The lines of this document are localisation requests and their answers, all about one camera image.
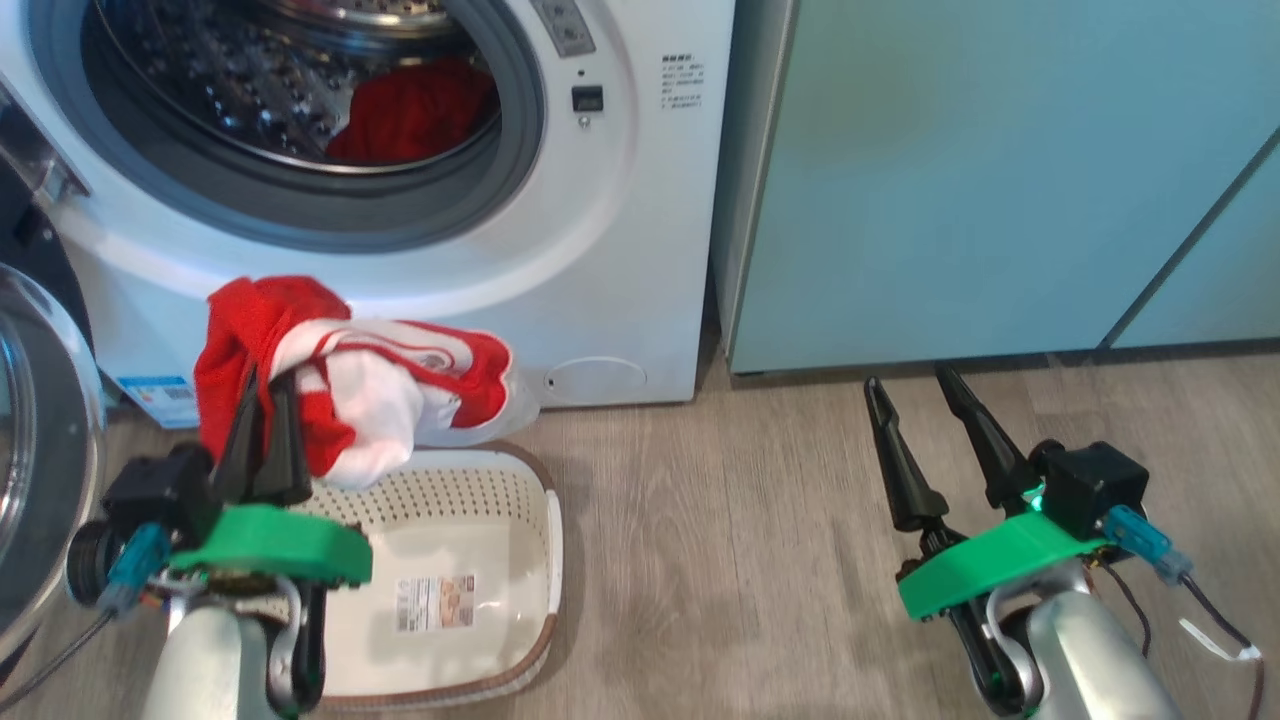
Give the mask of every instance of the washing machine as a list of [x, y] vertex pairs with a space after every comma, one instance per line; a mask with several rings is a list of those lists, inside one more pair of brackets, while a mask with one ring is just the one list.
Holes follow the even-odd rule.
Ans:
[[[312, 275], [357, 316], [495, 333], [547, 406], [684, 401], [732, 15], [733, 0], [10, 0], [0, 105], [42, 138], [0, 138], [61, 240], [101, 370], [168, 427], [197, 423], [205, 299], [242, 275]], [[332, 155], [365, 83], [445, 56], [490, 83], [453, 145]]]

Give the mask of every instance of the blue connector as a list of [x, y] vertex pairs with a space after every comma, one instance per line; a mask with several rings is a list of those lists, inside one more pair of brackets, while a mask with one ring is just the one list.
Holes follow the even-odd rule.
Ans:
[[119, 560], [106, 574], [106, 589], [97, 598], [97, 609], [115, 618], [123, 618], [138, 603], [147, 580], [169, 562], [169, 533], [155, 523], [147, 523], [133, 533]]
[[1112, 507], [1103, 518], [1102, 534], [1120, 550], [1149, 562], [1166, 585], [1176, 585], [1192, 571], [1190, 559], [1174, 550], [1165, 533], [1124, 505]]

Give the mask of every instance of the sticker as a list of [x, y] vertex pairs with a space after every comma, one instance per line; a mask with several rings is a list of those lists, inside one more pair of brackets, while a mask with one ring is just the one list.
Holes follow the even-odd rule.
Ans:
[[428, 633], [475, 623], [476, 577], [396, 582], [396, 632]]
[[120, 389], [166, 430], [200, 427], [196, 391], [180, 377], [119, 378]]
[[687, 110], [703, 106], [707, 65], [694, 55], [662, 56], [662, 109]]

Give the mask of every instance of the basket label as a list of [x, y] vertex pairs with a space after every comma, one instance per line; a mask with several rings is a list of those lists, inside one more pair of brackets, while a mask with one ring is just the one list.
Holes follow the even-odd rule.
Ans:
[[475, 575], [397, 580], [396, 632], [470, 628], [475, 623]]

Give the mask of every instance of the wire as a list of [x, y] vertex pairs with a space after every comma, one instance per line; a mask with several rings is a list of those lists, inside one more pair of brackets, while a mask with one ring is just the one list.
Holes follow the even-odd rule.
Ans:
[[1116, 573], [1107, 562], [1098, 562], [1098, 566], [1106, 570], [1107, 575], [1116, 582], [1120, 587], [1120, 592], [1124, 593], [1124, 598], [1129, 601], [1129, 606], [1138, 615], [1138, 621], [1142, 623], [1142, 656], [1147, 657], [1151, 652], [1151, 620], [1147, 619], [1147, 614], [1143, 612], [1142, 606], [1138, 605], [1138, 598], [1133, 596], [1133, 591], [1129, 589], [1129, 583], [1124, 582], [1120, 573]]
[[204, 578], [197, 578], [193, 580], [174, 580], [172, 578], [154, 578], [147, 583], [147, 587], [157, 589], [169, 596], [193, 596], [198, 594], [209, 587], [209, 582]]
[[[1217, 611], [1217, 607], [1208, 600], [1208, 597], [1204, 596], [1204, 591], [1199, 589], [1199, 585], [1196, 583], [1194, 579], [1192, 579], [1190, 575], [1184, 574], [1178, 580], [1188, 591], [1190, 591], [1192, 597], [1196, 598], [1196, 602], [1201, 603], [1201, 607], [1203, 607], [1204, 611], [1208, 612], [1208, 616], [1212, 618], [1215, 623], [1217, 623], [1219, 628], [1222, 628], [1224, 633], [1230, 635], [1231, 639], [1240, 643], [1240, 646], [1244, 648], [1253, 647], [1253, 643], [1249, 642], [1249, 638], [1244, 637], [1244, 633], [1238, 630], [1235, 625], [1228, 623], [1226, 618], [1222, 618], [1222, 614]], [[1253, 700], [1249, 702], [1249, 720], [1257, 720], [1258, 714], [1262, 712], [1262, 693], [1266, 689], [1266, 665], [1263, 665], [1262, 662], [1262, 656], [1258, 656], [1258, 659], [1254, 660], [1253, 662], [1257, 666], [1257, 669], [1254, 670], [1256, 675], [1253, 676]]]
[[13, 706], [26, 700], [26, 697], [29, 696], [36, 688], [42, 685], [50, 675], [65, 665], [68, 660], [79, 652], [79, 650], [84, 647], [88, 641], [93, 639], [93, 635], [101, 632], [102, 628], [105, 628], [114, 618], [114, 612], [104, 612], [101, 618], [93, 621], [93, 624], [81, 634], [81, 637], [76, 638], [76, 642], [67, 646], [67, 650], [58, 653], [58, 657], [52, 659], [47, 665], [37, 670], [35, 675], [22, 684], [22, 687], [13, 691], [9, 697], [0, 700], [0, 715], [13, 710]]

